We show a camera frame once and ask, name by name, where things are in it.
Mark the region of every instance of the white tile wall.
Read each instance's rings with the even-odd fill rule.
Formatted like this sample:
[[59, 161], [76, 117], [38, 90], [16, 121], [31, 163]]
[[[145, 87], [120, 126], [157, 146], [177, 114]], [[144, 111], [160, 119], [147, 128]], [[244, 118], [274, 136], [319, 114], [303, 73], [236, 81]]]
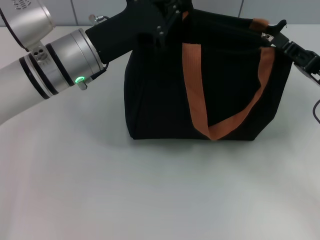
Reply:
[[238, 17], [242, 0], [193, 0], [195, 9]]
[[[76, 24], [71, 0], [42, 0], [58, 26]], [[88, 16], [114, 16], [126, 7], [126, 0], [73, 0], [79, 25], [89, 25]], [[193, 0], [196, 9], [238, 16], [242, 0]], [[244, 0], [242, 18], [265, 18], [276, 24], [320, 24], [320, 0]]]
[[272, 24], [320, 24], [320, 0], [244, 0], [241, 17], [264, 18]]
[[[55, 24], [57, 26], [74, 26], [76, 25], [75, 17], [72, 11], [70, 0], [42, 0], [48, 8]], [[5, 26], [0, 17], [0, 27]]]
[[[90, 14], [112, 17], [126, 8], [125, 0], [73, 0], [80, 25], [89, 25]], [[193, 0], [196, 9], [238, 16], [242, 0]]]

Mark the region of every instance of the fabric bag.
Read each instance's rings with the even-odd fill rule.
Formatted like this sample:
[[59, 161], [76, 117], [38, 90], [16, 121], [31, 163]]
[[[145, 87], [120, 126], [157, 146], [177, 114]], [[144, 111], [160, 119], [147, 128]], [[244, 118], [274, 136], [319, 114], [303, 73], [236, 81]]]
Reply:
[[262, 34], [269, 26], [192, 9], [161, 53], [140, 44], [125, 72], [125, 118], [133, 139], [253, 141], [274, 119], [292, 60]]

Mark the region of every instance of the black bracket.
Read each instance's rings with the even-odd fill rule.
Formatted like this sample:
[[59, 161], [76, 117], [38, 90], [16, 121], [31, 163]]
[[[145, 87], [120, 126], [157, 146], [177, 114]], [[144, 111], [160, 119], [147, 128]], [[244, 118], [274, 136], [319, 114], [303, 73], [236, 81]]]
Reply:
[[320, 56], [318, 54], [305, 50], [293, 41], [290, 42], [282, 33], [275, 36], [263, 33], [262, 38], [281, 50], [292, 59], [300, 72], [320, 85]]
[[189, 0], [126, 0], [125, 10], [85, 31], [107, 64], [139, 44], [164, 47], [181, 28]]

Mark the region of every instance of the silver robot arm segment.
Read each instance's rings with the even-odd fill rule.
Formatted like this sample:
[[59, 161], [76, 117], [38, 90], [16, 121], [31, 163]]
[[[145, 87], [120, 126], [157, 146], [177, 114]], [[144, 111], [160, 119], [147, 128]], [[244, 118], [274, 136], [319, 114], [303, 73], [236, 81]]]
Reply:
[[0, 125], [75, 84], [86, 89], [91, 76], [104, 69], [81, 28], [41, 43], [55, 24], [39, 0], [1, 1], [0, 14], [17, 43], [30, 52], [0, 69]]

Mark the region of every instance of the black cable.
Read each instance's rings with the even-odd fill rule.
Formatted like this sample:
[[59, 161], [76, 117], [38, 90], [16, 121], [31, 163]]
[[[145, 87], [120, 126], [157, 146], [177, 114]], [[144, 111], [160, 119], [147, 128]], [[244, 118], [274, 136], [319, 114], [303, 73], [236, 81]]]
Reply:
[[317, 110], [317, 107], [319, 106], [319, 104], [320, 104], [320, 100], [317, 101], [313, 107], [313, 116], [314, 116], [315, 120], [317, 120], [317, 122], [320, 124], [320, 119], [318, 118], [318, 116], [316, 114], [316, 110]]
[[96, 74], [92, 75], [91, 76], [92, 80], [95, 80], [98, 77], [100, 77], [102, 74], [104, 74], [107, 71], [108, 66], [109, 66], [109, 63], [107, 65], [105, 65], [105, 67], [101, 71], [99, 71]]

